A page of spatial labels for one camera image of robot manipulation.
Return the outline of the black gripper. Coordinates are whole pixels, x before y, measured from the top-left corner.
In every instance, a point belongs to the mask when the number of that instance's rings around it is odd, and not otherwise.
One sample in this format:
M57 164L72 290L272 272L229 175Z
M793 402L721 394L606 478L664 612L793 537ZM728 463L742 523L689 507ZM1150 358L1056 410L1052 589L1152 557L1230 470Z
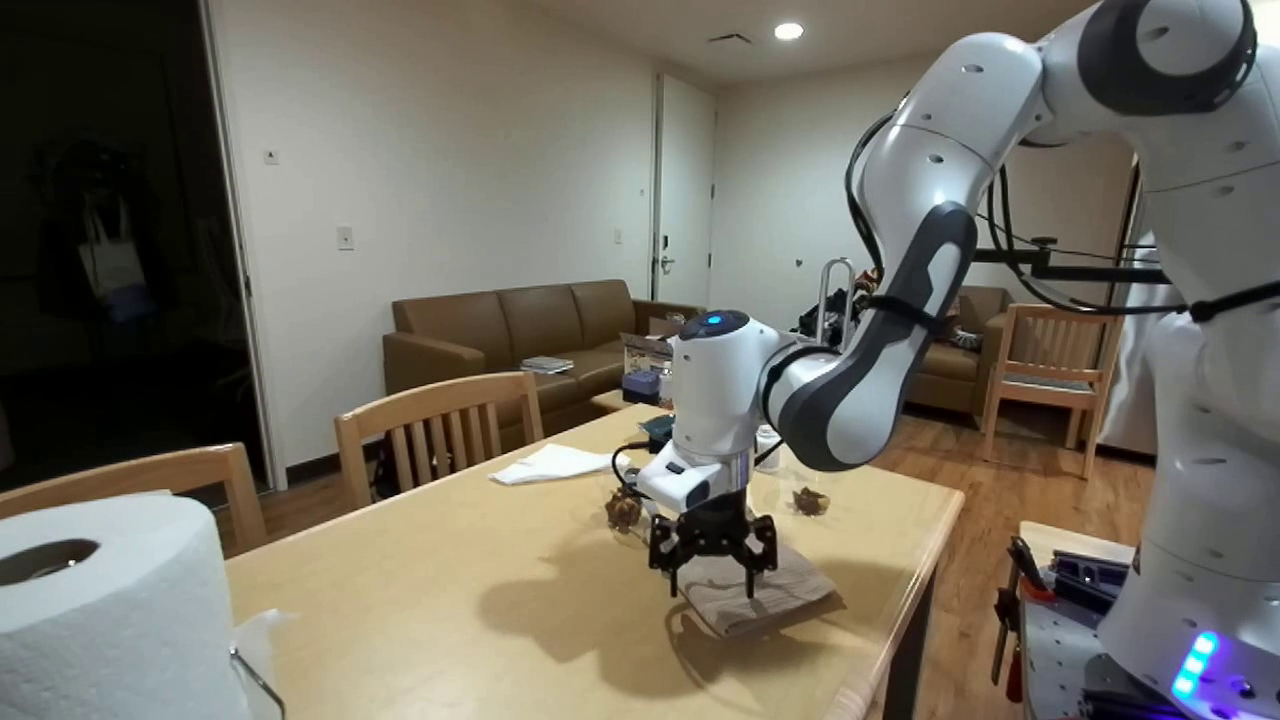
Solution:
M653 569L670 580L670 594L682 591L682 569L692 557L733 557L744 563L744 591L758 594L758 580L777 569L777 523L753 516L742 493L709 500L678 520L653 520Z

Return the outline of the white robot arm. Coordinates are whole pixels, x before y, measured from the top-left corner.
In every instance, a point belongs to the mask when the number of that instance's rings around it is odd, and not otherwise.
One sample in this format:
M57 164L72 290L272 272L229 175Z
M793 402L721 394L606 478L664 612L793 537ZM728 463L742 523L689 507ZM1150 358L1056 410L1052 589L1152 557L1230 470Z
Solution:
M1097 638L1195 720L1280 720L1280 68L1251 0L1094 0L1041 41L972 33L844 175L876 289L834 339L704 312L672 345L672 435L637 470L653 563L744 516L758 435L816 470L876 458L1019 147L1118 134L1171 289L1150 312L1155 483Z

